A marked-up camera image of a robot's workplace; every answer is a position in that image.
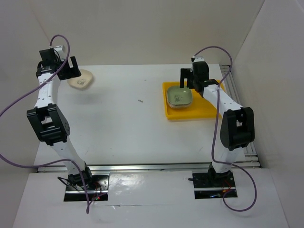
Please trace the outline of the cream panda plate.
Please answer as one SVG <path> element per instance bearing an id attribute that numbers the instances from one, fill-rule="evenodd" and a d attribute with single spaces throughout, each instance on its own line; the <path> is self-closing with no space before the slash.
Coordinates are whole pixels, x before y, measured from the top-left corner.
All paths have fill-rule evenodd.
<path id="1" fill-rule="evenodd" d="M 80 73 L 81 76 L 68 79 L 67 83 L 70 87 L 74 89 L 85 90 L 93 82 L 94 76 L 92 72 L 85 69 L 80 69 Z"/>

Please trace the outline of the green panda plate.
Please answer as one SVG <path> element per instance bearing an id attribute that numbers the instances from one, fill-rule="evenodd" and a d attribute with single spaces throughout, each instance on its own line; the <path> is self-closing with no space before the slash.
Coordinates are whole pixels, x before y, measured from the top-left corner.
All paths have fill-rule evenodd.
<path id="1" fill-rule="evenodd" d="M 193 101 L 192 91 L 187 88 L 180 88 L 179 85 L 171 86 L 166 92 L 168 105 L 188 105 Z"/>

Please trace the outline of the purple panda plate back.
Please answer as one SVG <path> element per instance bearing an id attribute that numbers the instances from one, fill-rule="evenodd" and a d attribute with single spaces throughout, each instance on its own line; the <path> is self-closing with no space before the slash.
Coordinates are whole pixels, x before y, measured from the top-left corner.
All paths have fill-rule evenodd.
<path id="1" fill-rule="evenodd" d="M 185 108 L 188 108 L 190 106 L 190 104 L 186 104 L 186 105 L 169 105 L 169 107 L 171 109 L 185 109 Z"/>

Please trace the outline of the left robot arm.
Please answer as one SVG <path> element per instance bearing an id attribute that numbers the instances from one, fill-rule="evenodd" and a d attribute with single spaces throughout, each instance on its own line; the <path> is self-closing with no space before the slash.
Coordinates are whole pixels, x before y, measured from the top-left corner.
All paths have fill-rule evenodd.
<path id="1" fill-rule="evenodd" d="M 27 111 L 27 118 L 38 139 L 50 146 L 62 159 L 68 171 L 67 182 L 87 190 L 93 186 L 94 178 L 72 145 L 68 120 L 57 105 L 60 82 L 81 76 L 76 58 L 70 58 L 70 66 L 63 45 L 39 53 L 42 60 L 36 71 L 40 86 L 38 99 L 34 108 Z"/>

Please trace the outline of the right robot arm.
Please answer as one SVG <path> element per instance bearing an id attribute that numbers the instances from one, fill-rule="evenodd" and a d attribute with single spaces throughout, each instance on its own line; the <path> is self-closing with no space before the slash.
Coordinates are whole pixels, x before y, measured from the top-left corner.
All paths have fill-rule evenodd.
<path id="1" fill-rule="evenodd" d="M 254 112 L 250 107 L 243 107 L 235 102 L 220 87 L 220 82 L 209 78 L 209 66 L 202 57 L 192 57 L 191 68 L 180 70 L 180 87 L 194 89 L 202 98 L 216 108 L 216 122 L 222 116 L 220 141 L 224 150 L 220 157 L 215 157 L 215 143 L 212 143 L 212 163 L 208 169 L 207 180 L 212 186 L 218 186 L 230 174 L 232 164 L 240 151 L 255 138 Z"/>

